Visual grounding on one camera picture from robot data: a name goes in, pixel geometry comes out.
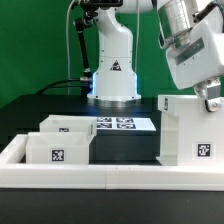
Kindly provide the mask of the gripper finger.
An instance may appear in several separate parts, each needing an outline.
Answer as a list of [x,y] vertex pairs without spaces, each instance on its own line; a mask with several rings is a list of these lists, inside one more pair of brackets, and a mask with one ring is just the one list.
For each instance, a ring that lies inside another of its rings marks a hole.
[[216,112],[221,109],[221,81],[219,77],[214,77],[197,83],[194,86],[197,97],[204,101],[208,112]]

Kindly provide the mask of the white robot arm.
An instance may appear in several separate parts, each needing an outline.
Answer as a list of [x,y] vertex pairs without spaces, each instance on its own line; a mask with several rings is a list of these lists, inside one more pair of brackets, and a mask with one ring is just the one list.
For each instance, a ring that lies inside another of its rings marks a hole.
[[132,70],[133,36],[117,22],[116,13],[154,10],[159,19],[159,44],[166,51],[172,79],[179,89],[192,87],[209,112],[221,107],[224,76],[224,0],[101,0],[95,23],[99,33],[99,67],[93,74],[90,99],[102,103],[139,100]]

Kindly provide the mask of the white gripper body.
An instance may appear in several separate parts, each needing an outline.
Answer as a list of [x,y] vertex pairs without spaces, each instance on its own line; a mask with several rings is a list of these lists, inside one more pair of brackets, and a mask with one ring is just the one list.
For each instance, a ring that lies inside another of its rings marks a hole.
[[190,32],[190,44],[181,50],[169,47],[167,63],[178,89],[193,87],[224,74],[223,19],[209,13]]

